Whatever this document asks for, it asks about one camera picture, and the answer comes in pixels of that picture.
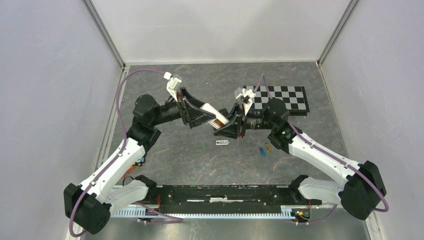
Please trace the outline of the blue battery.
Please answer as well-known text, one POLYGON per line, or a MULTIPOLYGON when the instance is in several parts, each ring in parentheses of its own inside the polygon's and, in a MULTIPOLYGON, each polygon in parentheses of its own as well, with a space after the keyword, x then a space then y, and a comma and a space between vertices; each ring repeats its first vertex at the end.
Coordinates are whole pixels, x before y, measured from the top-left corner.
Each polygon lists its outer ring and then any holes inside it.
POLYGON ((265 157, 265 156, 266 156, 266 154, 265 154, 264 149, 263 149, 262 147, 260 147, 260 148, 259 148, 259 150, 260 150, 261 156, 262 156, 262 157, 265 157))

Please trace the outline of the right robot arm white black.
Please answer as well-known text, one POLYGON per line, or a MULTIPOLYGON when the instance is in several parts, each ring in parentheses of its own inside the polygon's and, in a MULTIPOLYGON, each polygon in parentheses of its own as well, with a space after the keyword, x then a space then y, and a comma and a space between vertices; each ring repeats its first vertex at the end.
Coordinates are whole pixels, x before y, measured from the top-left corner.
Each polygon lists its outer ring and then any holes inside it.
POLYGON ((288 191, 295 204, 321 200, 342 206, 359 220, 366 220, 374 211, 389 211, 387 190, 376 164, 369 160, 357 162, 321 145, 296 127, 289 115, 281 99, 271 98, 259 114, 247 112, 244 103, 235 104, 227 116, 217 111, 211 125, 216 136, 233 139, 243 137, 247 130, 270 130, 267 138, 274 148, 312 164, 330 177, 297 177, 288 191))

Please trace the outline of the gold battery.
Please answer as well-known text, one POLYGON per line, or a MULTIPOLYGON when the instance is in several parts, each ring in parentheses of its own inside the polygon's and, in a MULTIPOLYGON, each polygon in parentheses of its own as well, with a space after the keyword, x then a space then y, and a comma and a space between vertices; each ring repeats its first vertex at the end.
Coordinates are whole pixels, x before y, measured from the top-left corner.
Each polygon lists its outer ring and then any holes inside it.
POLYGON ((272 151, 272 148, 271 148, 271 146, 268 143, 266 143, 265 146, 266 146, 266 148, 268 149, 269 152, 272 151))

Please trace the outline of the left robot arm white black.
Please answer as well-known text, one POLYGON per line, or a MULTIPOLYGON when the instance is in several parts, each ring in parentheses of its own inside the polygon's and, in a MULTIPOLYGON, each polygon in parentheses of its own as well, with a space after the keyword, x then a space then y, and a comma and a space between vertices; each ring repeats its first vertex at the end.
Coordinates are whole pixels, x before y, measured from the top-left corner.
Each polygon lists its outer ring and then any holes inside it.
POLYGON ((70 183, 65 187, 64 210, 72 237, 97 234, 117 211, 140 200, 145 204, 156 200, 157 190, 141 180, 133 180, 118 190, 113 187, 157 142, 161 135, 157 125, 182 119, 193 128, 207 122, 214 123, 221 116, 213 106, 192 97, 183 87, 174 91, 171 97, 173 101, 163 105, 149 94, 138 97, 132 124, 124 132, 117 149, 80 184, 70 183))

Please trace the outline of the white remote control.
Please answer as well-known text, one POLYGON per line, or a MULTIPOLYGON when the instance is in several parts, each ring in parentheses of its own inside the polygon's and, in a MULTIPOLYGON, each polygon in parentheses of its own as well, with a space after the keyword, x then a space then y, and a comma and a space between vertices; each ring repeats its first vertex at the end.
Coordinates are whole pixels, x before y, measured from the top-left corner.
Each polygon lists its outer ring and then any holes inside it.
POLYGON ((216 130, 224 127, 229 122, 229 120, 222 113, 220 113, 209 103, 205 103, 200 108, 214 115, 214 118, 212 120, 209 120, 208 123, 216 130))

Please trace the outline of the white battery cover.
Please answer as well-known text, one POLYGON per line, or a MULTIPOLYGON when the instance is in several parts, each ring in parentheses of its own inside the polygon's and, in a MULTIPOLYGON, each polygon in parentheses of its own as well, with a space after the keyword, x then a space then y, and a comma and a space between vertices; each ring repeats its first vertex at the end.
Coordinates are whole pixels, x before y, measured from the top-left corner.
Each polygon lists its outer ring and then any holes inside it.
POLYGON ((215 141, 215 144, 217 146, 227 146, 229 143, 230 143, 229 140, 226 140, 226 139, 220 139, 215 141))

